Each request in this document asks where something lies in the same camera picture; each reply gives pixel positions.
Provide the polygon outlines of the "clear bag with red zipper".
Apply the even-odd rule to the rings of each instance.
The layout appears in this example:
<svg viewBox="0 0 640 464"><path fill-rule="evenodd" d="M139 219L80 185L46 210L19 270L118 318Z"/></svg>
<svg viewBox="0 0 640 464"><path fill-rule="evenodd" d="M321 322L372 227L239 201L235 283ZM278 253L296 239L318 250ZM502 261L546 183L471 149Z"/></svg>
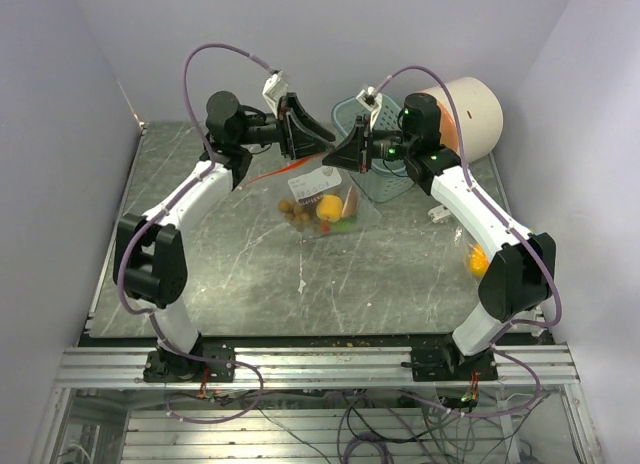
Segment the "clear bag with red zipper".
<svg viewBox="0 0 640 464"><path fill-rule="evenodd" d="M348 171L323 163L320 154L295 160L249 180L277 224L306 238L361 232L381 214Z"/></svg>

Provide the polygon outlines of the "green fake fruit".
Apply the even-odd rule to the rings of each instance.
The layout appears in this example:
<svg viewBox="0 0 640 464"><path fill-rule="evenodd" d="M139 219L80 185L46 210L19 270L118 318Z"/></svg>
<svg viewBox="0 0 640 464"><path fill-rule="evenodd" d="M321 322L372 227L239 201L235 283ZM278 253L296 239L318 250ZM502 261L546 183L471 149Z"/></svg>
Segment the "green fake fruit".
<svg viewBox="0 0 640 464"><path fill-rule="evenodd" d="M358 220L355 216L349 219L341 219L330 226L331 233L349 233L358 229Z"/></svg>

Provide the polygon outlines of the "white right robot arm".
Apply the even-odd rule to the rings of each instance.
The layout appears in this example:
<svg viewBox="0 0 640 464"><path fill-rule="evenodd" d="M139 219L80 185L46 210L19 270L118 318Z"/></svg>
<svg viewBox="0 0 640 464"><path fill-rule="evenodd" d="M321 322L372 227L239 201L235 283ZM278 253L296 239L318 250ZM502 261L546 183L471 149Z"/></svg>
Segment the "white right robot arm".
<svg viewBox="0 0 640 464"><path fill-rule="evenodd" d="M404 100L399 127L381 131L374 123L382 99L373 88L357 102L366 114L324 158L324 164L366 173L373 160L402 161L409 178L442 204L480 245L489 261L478 287L479 303L451 334L454 347L440 357L450 378L465 378L476 367L475 355L503 335L520 314L553 294L556 245L547 233L534 234L513 220L471 176L460 156L441 142L441 109L425 93Z"/></svg>

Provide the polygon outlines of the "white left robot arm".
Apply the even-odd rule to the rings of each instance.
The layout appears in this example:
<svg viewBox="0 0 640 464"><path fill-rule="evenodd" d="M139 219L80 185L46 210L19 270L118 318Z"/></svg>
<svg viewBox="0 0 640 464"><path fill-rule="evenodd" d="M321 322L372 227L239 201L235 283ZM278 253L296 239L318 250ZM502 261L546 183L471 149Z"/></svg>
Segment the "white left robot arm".
<svg viewBox="0 0 640 464"><path fill-rule="evenodd" d="M188 281L183 235L244 180L250 146L276 144L294 163L327 150L335 136L287 91L274 111L243 105L229 91L213 94L200 127L203 152L188 177L142 215L125 214L116 230L113 280L122 307L149 319L159 347L171 353L168 368L182 381L203 371L201 335L182 294Z"/></svg>

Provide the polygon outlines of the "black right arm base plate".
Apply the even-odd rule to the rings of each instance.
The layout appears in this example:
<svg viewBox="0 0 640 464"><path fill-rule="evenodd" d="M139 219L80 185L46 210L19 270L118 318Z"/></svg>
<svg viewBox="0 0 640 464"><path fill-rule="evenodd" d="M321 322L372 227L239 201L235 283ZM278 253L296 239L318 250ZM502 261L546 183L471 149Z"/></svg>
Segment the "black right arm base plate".
<svg viewBox="0 0 640 464"><path fill-rule="evenodd" d="M480 381L498 379L492 352L464 356L452 345L412 348L401 366L411 371L415 382L471 381L473 377Z"/></svg>

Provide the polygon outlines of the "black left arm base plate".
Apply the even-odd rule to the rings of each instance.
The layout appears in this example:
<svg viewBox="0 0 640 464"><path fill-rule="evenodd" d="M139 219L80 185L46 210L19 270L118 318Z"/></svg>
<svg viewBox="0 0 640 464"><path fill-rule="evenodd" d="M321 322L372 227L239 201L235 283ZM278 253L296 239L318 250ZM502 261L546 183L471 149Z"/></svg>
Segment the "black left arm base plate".
<svg viewBox="0 0 640 464"><path fill-rule="evenodd" d="M158 345L147 355L143 380L146 383L200 382L204 379L213 383L233 381L235 366L232 361L236 357L233 348L200 336L192 353L203 361L180 356Z"/></svg>

